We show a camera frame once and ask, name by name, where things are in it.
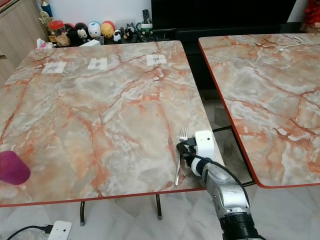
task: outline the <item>tile floor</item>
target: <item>tile floor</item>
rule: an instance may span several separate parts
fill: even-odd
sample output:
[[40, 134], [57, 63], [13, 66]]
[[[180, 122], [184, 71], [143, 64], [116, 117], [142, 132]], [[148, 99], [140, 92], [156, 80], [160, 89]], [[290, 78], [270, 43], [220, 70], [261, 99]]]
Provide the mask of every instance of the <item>tile floor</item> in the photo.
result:
[[[222, 104], [205, 100], [213, 128], [229, 125]], [[225, 164], [244, 182], [250, 179], [230, 131], [216, 139]], [[320, 186], [263, 189], [246, 188], [253, 219], [267, 240], [318, 240], [320, 236]], [[158, 220], [154, 196], [87, 201], [85, 226], [81, 227], [80, 203], [0, 208], [0, 240], [28, 226], [72, 222], [69, 240], [222, 240], [222, 231], [211, 197], [206, 191], [160, 196], [163, 220]], [[37, 229], [26, 230], [13, 240], [46, 240]]]

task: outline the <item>panda figurine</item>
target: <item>panda figurine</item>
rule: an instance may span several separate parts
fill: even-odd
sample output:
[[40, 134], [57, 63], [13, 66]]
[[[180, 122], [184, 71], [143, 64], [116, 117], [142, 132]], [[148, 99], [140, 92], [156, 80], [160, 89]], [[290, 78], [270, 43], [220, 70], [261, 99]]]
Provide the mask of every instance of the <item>panda figurine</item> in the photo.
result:
[[88, 26], [88, 32], [90, 37], [92, 37], [93, 39], [97, 39], [101, 36], [101, 26], [98, 22], [92, 21], [89, 23]]
[[113, 33], [113, 41], [114, 42], [119, 42], [121, 41], [121, 31], [120, 30], [115, 30]]
[[92, 38], [91, 38], [91, 36], [89, 35], [89, 32], [88, 32], [88, 27], [83, 22], [78, 22], [74, 26], [74, 28], [75, 28], [79, 38], [82, 39], [83, 43], [86, 43], [89, 40], [92, 40]]

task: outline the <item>black cable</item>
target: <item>black cable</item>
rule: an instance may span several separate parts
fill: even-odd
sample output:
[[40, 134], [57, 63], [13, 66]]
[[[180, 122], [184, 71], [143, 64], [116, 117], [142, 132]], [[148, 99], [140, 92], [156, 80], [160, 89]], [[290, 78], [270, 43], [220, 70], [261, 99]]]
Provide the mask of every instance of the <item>black cable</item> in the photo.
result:
[[47, 226], [35, 226], [35, 225], [31, 225], [31, 226], [26, 226], [26, 227], [21, 228], [20, 230], [16, 231], [14, 234], [12, 234], [10, 237], [8, 237], [7, 240], [12, 239], [15, 235], [17, 235], [17, 234], [19, 234], [19, 233], [21, 233], [22, 231], [27, 230], [27, 229], [39, 229], [39, 230], [44, 231], [46, 234], [50, 234], [52, 228], [53, 228], [53, 225], [47, 225]]

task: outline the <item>white cable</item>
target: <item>white cable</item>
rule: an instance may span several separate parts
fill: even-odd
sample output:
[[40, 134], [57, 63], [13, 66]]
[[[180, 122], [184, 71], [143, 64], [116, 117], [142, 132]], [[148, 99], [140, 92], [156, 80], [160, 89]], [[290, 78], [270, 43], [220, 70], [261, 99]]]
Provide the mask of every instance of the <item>white cable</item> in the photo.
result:
[[299, 43], [299, 44], [294, 44], [294, 45], [284, 46], [284, 47], [280, 48], [278, 51], [281, 53], [281, 52], [283, 52], [283, 51], [284, 51], [284, 49], [285, 49], [285, 48], [288, 48], [288, 47], [295, 47], [295, 46], [300, 46], [300, 45], [304, 44], [304, 41], [302, 41], [299, 37], [294, 36], [294, 39], [299, 40], [299, 41], [300, 41], [300, 43]]

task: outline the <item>toy figure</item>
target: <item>toy figure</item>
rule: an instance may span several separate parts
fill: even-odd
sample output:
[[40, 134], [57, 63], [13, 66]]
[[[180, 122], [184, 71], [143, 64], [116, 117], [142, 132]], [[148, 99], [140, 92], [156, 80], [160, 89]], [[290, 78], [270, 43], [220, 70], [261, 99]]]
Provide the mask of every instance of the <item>toy figure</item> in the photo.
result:
[[125, 35], [125, 29], [123, 27], [120, 27], [120, 34], [121, 36], [124, 36]]
[[136, 29], [135, 29], [133, 23], [131, 23], [131, 24], [128, 24], [128, 23], [127, 23], [126, 28], [125, 28], [125, 30], [124, 30], [124, 36], [123, 36], [123, 38], [124, 38], [124, 39], [131, 39], [132, 36], [133, 36], [133, 34], [134, 34], [134, 32], [135, 32], [135, 30], [136, 30]]
[[115, 25], [111, 21], [104, 21], [101, 25], [101, 33], [107, 39], [112, 38], [115, 30]]
[[82, 39], [83, 43], [88, 42], [88, 39], [92, 40], [88, 32], [88, 27], [83, 22], [78, 22], [74, 27], [76, 32], [78, 33], [79, 38]]
[[132, 38], [132, 36], [133, 36], [133, 32], [132, 32], [132, 30], [131, 30], [131, 28], [129, 27], [127, 27], [125, 30], [124, 30], [124, 36], [123, 36], [123, 38], [124, 39], [130, 39], [130, 38]]
[[114, 42], [119, 42], [121, 41], [121, 31], [120, 30], [115, 30], [113, 33], [113, 41]]
[[88, 32], [90, 37], [97, 39], [101, 36], [101, 26], [98, 22], [92, 21], [89, 23]]
[[67, 33], [75, 31], [75, 26], [73, 26], [71, 23], [65, 23], [64, 27]]
[[79, 38], [76, 30], [68, 31], [66, 36], [70, 39], [71, 46], [80, 46], [84, 44], [83, 40]]

